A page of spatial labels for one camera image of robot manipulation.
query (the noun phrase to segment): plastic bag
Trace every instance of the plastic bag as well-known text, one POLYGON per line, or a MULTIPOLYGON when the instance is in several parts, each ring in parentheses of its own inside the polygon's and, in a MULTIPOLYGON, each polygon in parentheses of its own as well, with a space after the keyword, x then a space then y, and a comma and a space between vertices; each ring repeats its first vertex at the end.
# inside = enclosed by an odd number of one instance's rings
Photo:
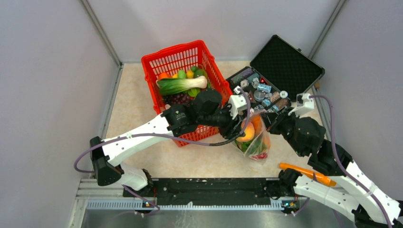
POLYGON ((271 141, 270 134, 266 131, 266 126, 259 113, 253 113, 251 115, 245 134, 245 137, 240 137, 234 141, 238 150, 241 151, 245 157, 257 161, 265 161, 268 157, 271 141))

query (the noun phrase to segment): black foam lining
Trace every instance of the black foam lining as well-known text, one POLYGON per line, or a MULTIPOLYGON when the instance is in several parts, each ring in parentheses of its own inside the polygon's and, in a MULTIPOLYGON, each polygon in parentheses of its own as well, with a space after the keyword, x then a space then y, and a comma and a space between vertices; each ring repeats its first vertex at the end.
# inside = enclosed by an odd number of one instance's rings
POLYGON ((287 91, 292 101, 296 100, 297 94, 306 92, 325 74, 325 69, 277 35, 271 37, 250 66, 279 90, 287 91))

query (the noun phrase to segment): red basket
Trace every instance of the red basket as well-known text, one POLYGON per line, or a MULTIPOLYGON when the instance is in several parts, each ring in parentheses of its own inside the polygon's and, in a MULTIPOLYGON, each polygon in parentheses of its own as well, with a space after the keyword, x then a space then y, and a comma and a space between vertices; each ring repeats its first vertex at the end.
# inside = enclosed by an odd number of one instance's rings
MULTIPOLYGON (((222 95, 222 104, 228 101, 232 94, 228 82, 222 77, 214 57, 210 54, 205 43, 202 40, 193 41, 187 44, 179 44, 160 50, 159 52, 149 54, 141 59, 145 80, 148 83, 151 96, 154 101, 154 110, 157 114, 165 111, 163 98, 159 93, 156 83, 158 75, 167 72, 170 75, 176 74, 180 69, 188 71, 192 66, 199 64, 204 67, 208 75, 208 81, 211 87, 222 95)), ((218 133, 218 128, 210 126, 198 126, 197 129, 181 136, 183 139, 198 141, 218 133)), ((174 140, 179 147, 188 143, 174 140)))

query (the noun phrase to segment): tabletop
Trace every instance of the tabletop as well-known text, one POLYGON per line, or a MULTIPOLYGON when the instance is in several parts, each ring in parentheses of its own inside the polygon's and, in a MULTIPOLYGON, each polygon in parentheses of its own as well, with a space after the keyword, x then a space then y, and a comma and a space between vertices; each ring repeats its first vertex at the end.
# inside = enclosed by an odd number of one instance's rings
MULTIPOLYGON (((249 61, 218 61, 216 64, 223 77, 228 78, 248 66, 249 61)), ((142 65, 124 64, 106 137, 130 131, 155 116, 142 65)), ((322 125, 316 108, 302 117, 305 116, 312 117, 322 125)), ((134 154, 125 163, 147 169, 153 178, 277 177, 281 170, 278 167, 280 162, 311 170, 307 165, 308 157, 298 157, 281 135, 270 135, 270 138, 271 148, 264 161, 244 157, 232 144, 219 147, 193 144, 177 147, 172 140, 166 140, 134 154)), ((223 140, 217 134, 201 142, 217 143, 223 140)))

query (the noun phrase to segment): grapes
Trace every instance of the grapes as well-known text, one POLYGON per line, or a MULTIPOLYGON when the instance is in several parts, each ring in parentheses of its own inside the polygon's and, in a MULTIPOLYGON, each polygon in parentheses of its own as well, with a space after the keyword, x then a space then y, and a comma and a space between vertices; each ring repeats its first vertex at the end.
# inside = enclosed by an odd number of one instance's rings
POLYGON ((192 98, 187 93, 178 93, 163 96, 163 102, 168 105, 180 105, 188 103, 192 98))

